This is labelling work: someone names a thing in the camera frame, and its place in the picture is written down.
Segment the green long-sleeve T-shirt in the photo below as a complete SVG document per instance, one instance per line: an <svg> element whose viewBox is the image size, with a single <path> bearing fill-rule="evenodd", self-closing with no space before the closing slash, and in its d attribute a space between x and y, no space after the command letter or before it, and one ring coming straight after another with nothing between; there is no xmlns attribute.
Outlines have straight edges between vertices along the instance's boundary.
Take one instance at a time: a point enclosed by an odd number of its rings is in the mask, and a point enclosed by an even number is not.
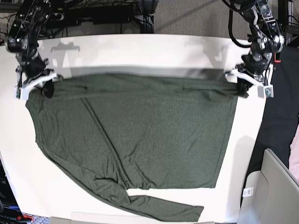
<svg viewBox="0 0 299 224"><path fill-rule="evenodd" d="M164 222L196 222L202 206L128 189L214 188L239 97L216 80L90 75L26 102L42 153L100 201Z"/></svg>

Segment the red clamp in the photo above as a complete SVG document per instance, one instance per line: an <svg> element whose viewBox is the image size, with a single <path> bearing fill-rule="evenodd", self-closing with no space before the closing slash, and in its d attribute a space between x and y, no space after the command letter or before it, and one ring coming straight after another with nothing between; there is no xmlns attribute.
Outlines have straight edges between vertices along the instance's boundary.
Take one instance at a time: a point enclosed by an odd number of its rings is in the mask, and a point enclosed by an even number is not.
<svg viewBox="0 0 299 224"><path fill-rule="evenodd" d="M281 63L280 53L274 54L274 63Z"/></svg>

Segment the black power strip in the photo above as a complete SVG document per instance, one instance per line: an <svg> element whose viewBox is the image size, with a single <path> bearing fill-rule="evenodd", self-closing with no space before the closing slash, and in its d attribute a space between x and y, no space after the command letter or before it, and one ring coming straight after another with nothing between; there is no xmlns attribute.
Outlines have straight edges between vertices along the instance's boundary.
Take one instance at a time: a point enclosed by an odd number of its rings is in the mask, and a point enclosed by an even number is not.
<svg viewBox="0 0 299 224"><path fill-rule="evenodd" d="M53 21L63 21L65 18L63 13L53 13Z"/></svg>

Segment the pink cloth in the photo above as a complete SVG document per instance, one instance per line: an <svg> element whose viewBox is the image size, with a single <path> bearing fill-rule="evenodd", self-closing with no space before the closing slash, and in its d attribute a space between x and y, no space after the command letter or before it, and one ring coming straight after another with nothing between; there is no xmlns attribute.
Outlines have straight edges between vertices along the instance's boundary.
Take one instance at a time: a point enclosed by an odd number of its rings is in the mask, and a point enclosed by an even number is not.
<svg viewBox="0 0 299 224"><path fill-rule="evenodd" d="M290 144L290 157L289 157L289 171L299 180L299 126L296 129L295 136Z"/></svg>

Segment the white barcode label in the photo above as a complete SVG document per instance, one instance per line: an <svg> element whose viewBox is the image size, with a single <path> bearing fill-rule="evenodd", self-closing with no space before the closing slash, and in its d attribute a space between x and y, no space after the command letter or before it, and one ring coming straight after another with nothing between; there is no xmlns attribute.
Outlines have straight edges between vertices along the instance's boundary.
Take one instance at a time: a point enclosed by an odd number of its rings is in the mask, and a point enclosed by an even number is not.
<svg viewBox="0 0 299 224"><path fill-rule="evenodd" d="M243 193L242 193L243 198L253 196L253 194L254 194L254 187L243 189Z"/></svg>

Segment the grey plastic bin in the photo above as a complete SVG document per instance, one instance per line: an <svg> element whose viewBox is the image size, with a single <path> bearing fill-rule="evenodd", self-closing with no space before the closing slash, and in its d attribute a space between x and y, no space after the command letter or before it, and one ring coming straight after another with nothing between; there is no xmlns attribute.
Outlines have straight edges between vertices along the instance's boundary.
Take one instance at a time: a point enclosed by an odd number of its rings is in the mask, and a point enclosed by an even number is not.
<svg viewBox="0 0 299 224"><path fill-rule="evenodd" d="M299 182L271 149L264 151L261 169L248 176L249 187L254 194L242 197L238 224L299 222Z"/></svg>

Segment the black box with blue label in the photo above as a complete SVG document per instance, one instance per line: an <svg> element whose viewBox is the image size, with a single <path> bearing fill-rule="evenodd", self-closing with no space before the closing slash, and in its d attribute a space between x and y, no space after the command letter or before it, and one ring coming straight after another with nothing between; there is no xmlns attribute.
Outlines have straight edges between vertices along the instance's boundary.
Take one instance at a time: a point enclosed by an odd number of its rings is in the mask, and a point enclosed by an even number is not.
<svg viewBox="0 0 299 224"><path fill-rule="evenodd" d="M19 224L22 214L9 185L2 163L0 164L0 223Z"/></svg>

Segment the black aluminium frame post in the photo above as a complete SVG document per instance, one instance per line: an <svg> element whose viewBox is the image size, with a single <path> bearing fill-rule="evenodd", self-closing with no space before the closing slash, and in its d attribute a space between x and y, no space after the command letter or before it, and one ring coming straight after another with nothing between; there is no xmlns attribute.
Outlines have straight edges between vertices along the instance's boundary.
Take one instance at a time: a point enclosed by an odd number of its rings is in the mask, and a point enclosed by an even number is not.
<svg viewBox="0 0 299 224"><path fill-rule="evenodd" d="M138 0L137 1L142 18L140 22L141 34L154 33L154 13L155 13L155 0Z"/></svg>

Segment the orange-handled tool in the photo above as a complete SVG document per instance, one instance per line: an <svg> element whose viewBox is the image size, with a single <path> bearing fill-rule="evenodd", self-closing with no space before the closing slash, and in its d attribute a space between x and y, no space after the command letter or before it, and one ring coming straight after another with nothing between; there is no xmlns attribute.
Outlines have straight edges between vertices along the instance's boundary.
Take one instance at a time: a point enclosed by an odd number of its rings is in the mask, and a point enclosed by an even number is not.
<svg viewBox="0 0 299 224"><path fill-rule="evenodd" d="M33 222L34 218L28 215L17 216L16 220L18 222Z"/></svg>

